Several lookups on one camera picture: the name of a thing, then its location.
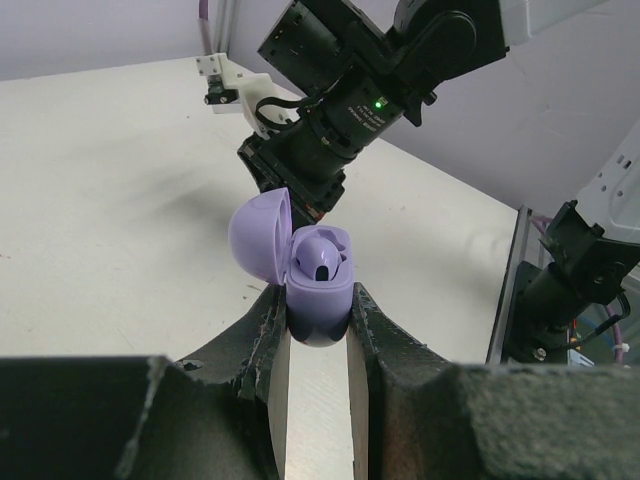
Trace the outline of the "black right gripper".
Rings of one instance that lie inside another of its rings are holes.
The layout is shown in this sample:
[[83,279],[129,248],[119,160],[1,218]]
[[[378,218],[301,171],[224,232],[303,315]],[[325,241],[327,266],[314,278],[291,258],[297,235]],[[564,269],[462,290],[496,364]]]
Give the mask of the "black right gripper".
[[343,195],[344,167],[405,110],[400,89],[353,67],[304,99],[290,128],[267,139],[251,135],[238,156],[260,192],[288,189],[295,225],[314,225]]

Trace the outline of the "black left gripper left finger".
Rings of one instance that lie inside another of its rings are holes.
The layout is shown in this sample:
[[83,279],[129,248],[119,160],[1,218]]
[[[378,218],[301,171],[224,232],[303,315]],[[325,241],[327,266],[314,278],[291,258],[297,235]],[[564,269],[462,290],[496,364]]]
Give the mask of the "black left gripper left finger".
[[290,336],[285,293],[180,360],[1,362],[5,479],[280,479]]

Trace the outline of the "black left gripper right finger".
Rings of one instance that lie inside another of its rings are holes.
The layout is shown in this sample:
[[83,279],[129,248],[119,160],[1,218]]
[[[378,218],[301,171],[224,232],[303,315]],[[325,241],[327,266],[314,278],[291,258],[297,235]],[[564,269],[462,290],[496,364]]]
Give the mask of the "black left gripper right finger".
[[358,479],[635,479],[639,373],[456,364],[361,284],[347,330]]

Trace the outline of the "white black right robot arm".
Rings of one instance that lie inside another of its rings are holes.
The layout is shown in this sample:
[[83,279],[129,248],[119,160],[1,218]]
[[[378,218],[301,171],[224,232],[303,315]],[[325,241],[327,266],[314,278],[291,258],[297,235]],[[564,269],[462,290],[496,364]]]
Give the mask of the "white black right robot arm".
[[639,5],[609,1],[442,84],[346,170],[327,216],[382,310],[455,362],[485,360],[517,211],[551,216],[639,117]]

